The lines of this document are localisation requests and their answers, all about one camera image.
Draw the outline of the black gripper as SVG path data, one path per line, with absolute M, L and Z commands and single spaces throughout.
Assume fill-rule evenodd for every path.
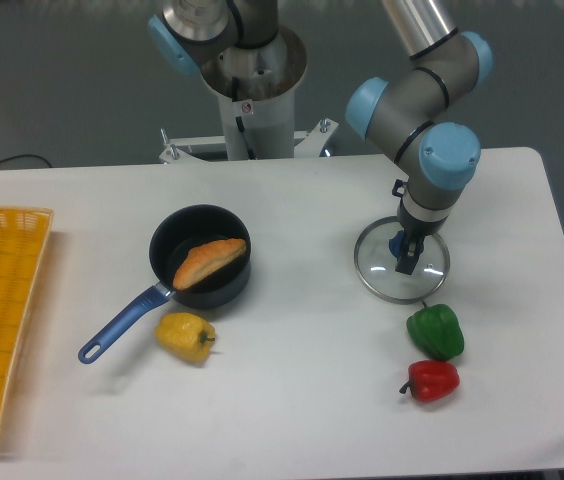
M 395 270 L 411 275 L 424 250 L 424 239 L 438 232 L 449 216 L 450 208 L 432 210 L 423 207 L 410 195 L 408 183 L 400 179 L 395 181 L 392 195 L 399 199 L 397 219 L 402 227 L 402 234 L 393 238 Z

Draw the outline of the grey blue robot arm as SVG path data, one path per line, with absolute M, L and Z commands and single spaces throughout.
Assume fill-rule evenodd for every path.
M 372 78 L 351 96 L 350 127 L 405 174 L 394 189 L 402 234 L 390 244 L 396 269 L 414 271 L 426 237 L 436 233 L 472 179 L 481 146 L 467 127 L 437 116 L 490 73 L 493 54 L 460 32 L 437 1 L 384 5 L 412 63 L 399 83 Z M 294 94 L 306 49 L 278 19 L 274 1 L 167 1 L 150 18 L 157 50 L 176 70 L 200 74 L 215 94 L 230 159 L 290 157 Z

